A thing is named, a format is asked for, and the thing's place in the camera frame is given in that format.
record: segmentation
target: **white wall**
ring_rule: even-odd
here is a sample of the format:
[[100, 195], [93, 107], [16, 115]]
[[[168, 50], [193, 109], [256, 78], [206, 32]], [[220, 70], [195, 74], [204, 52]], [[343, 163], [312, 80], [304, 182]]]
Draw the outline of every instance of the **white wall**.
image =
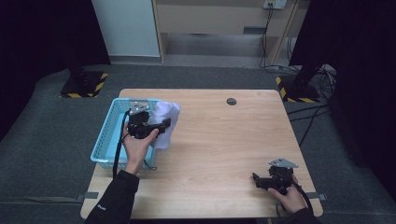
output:
[[151, 0], [92, 0], [110, 56], [160, 57]]

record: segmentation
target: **dark backdrop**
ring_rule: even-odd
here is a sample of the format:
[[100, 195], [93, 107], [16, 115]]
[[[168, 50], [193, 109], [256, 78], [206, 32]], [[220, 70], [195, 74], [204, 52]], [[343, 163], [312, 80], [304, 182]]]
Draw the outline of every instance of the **dark backdrop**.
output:
[[0, 1], [0, 140], [40, 78], [88, 64], [109, 64], [91, 1]]
[[394, 8], [395, 1], [312, 0], [290, 64], [335, 68], [330, 106], [339, 132], [353, 159], [368, 165], [396, 200]]

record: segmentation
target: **wall outlet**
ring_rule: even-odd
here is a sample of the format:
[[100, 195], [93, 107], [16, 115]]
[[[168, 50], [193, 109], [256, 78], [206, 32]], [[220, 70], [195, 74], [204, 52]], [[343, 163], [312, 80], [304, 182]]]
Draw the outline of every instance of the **wall outlet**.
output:
[[265, 0], [262, 7], [265, 9], [269, 9], [271, 8], [272, 4], [273, 9], [283, 9], [285, 8], [287, 2], [288, 0]]

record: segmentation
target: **black circular hole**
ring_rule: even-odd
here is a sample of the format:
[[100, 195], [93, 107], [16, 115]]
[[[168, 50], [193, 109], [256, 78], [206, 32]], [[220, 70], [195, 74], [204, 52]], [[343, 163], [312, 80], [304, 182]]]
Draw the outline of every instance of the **black circular hole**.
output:
[[236, 100], [234, 98], [228, 98], [227, 105], [236, 105]]

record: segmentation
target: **white cloth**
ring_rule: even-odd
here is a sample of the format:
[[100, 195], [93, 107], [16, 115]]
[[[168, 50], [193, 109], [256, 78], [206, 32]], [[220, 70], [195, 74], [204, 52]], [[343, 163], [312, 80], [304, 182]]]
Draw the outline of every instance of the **white cloth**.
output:
[[180, 105], [177, 103], [159, 101], [155, 104], [155, 107], [151, 109], [148, 124], [162, 123], [164, 119], [171, 119], [171, 126], [165, 129], [165, 133], [158, 135], [158, 137], [151, 143], [152, 147], [159, 150], [169, 148], [171, 144], [172, 131], [175, 129], [179, 114]]

